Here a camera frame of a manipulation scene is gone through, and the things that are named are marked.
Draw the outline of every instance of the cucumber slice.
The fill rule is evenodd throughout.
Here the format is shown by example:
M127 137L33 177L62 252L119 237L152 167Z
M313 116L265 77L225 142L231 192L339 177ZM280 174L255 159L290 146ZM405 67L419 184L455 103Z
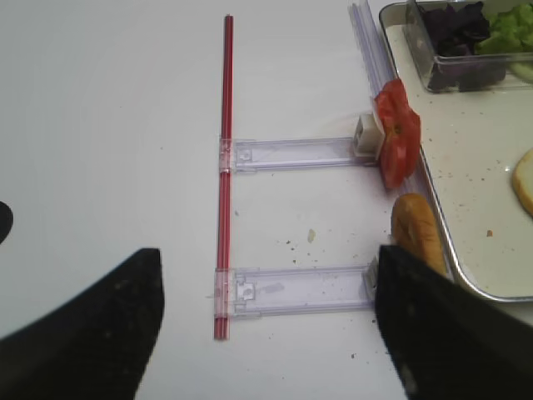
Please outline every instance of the cucumber slice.
M529 62L514 62L509 69L517 77L528 83L533 83L533 64Z

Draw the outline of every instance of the black object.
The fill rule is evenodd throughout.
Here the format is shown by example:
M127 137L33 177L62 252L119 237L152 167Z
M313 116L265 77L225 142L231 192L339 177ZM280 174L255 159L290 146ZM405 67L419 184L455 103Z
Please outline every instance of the black object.
M0 202L0 243L6 240L7 235L11 232L13 226L13 213L11 208L4 203Z
M533 328L382 247L381 335L409 399L533 398Z
M139 250L72 301L0 341L0 399L133 399L163 308L159 250Z

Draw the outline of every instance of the hot dog bun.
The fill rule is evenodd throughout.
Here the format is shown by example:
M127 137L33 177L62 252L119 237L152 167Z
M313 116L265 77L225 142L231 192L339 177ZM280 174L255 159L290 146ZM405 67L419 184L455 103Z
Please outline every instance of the hot dog bun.
M423 260L440 275L446 275L441 238L427 200L420 194L400 196L394 203L391 233L396 244Z

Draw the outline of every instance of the white clip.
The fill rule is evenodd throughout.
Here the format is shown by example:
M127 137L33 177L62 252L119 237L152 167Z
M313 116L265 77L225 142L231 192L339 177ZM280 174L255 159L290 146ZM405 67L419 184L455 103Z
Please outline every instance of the white clip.
M353 146L356 157L380 157L381 147L385 141L385 131L377 116L376 106L372 100L373 113L362 114L356 125Z

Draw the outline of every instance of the red straw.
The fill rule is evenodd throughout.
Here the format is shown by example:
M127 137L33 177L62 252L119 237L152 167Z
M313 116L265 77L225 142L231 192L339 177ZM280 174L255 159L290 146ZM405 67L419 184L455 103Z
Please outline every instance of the red straw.
M222 84L222 139L232 139L232 109L233 109L233 17L224 18L224 76ZM218 199L218 255L217 271L227 271L230 268L230 193L232 190L232 175L230 171L220 172L220 187ZM222 301L227 301L227 286L218 293ZM215 339L226 340L229 336L229 322L227 317L215 317Z

